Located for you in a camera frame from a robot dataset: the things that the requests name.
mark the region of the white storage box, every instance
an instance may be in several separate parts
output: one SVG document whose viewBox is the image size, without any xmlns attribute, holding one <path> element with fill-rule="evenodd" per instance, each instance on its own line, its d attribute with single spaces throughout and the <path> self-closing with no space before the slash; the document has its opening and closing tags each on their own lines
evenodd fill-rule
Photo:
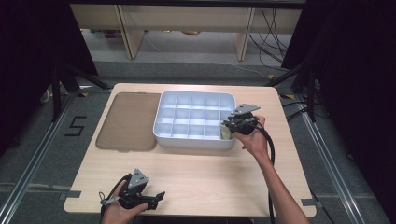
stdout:
<svg viewBox="0 0 396 224">
<path fill-rule="evenodd" d="M 234 139 L 221 139 L 220 124 L 231 116 L 230 93 L 165 91 L 154 121 L 154 135 L 163 147 L 230 149 Z"/>
</svg>

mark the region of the wooden table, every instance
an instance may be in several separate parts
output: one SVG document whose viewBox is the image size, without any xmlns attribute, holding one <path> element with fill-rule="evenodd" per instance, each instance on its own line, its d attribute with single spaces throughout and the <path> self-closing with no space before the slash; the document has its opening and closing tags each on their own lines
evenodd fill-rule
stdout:
<svg viewBox="0 0 396 224">
<path fill-rule="evenodd" d="M 67 198 L 64 209 L 71 213 L 99 213 L 99 191 L 108 194 L 124 175 L 139 168 L 150 178 L 143 191 L 154 196 L 165 191 L 157 210 L 144 215 L 269 217 L 268 190 L 257 162 L 236 140 L 230 150 L 169 148 L 157 146 L 145 152 L 103 150 L 95 141 L 114 96 L 119 92 L 164 91 L 229 92 L 236 105 L 262 108 L 255 115 L 266 117 L 265 129 L 276 148 L 276 170 L 291 195 L 308 217 L 315 206 L 302 206 L 312 196 L 306 183 L 277 92 L 270 87 L 204 86 L 163 84 L 118 84 L 111 93 L 71 190 L 79 198 Z"/>
</svg>

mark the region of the table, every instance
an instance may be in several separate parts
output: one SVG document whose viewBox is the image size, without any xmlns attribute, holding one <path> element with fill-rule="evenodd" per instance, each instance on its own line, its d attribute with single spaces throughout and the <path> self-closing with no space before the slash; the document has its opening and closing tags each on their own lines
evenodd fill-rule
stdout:
<svg viewBox="0 0 396 224">
<path fill-rule="evenodd" d="M 268 191 L 259 165 L 235 141 L 230 150 L 170 148 L 157 145 L 151 151 L 120 152 L 105 150 L 95 141 L 107 112 L 119 92 L 212 91 L 234 95 L 236 104 L 260 105 L 254 114 L 267 118 L 266 130 L 276 147 L 276 170 L 291 195 L 308 217 L 315 206 L 302 206 L 312 196 L 306 183 L 295 145 L 277 92 L 270 87 L 117 84 L 93 134 L 78 170 L 72 191 L 78 198 L 67 198 L 64 209 L 71 213 L 99 213 L 99 195 L 108 194 L 124 175 L 139 168 L 150 178 L 143 191 L 154 196 L 165 191 L 157 210 L 144 215 L 268 217 Z"/>
</svg>

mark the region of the forearm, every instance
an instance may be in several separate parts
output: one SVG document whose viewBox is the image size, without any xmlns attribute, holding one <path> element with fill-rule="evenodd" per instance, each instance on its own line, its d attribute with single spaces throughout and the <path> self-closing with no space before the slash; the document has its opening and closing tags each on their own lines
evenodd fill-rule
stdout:
<svg viewBox="0 0 396 224">
<path fill-rule="evenodd" d="M 255 156 L 267 183 L 280 223 L 309 223 L 303 210 L 294 201 L 267 155 Z"/>
</svg>

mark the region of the person's left hand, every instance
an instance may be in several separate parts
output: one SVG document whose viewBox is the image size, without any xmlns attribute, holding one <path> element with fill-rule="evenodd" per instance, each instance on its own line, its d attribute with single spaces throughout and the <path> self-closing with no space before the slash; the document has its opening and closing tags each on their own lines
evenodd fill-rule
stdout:
<svg viewBox="0 0 396 224">
<path fill-rule="evenodd" d="M 116 188 L 113 194 L 113 198 L 119 196 L 122 186 L 125 184 L 125 180 L 122 181 Z M 132 209 L 123 208 L 119 202 L 112 203 L 105 211 L 103 216 L 104 224 L 124 224 L 128 223 L 134 216 L 146 211 L 149 208 L 147 203 L 142 203 Z"/>
</svg>

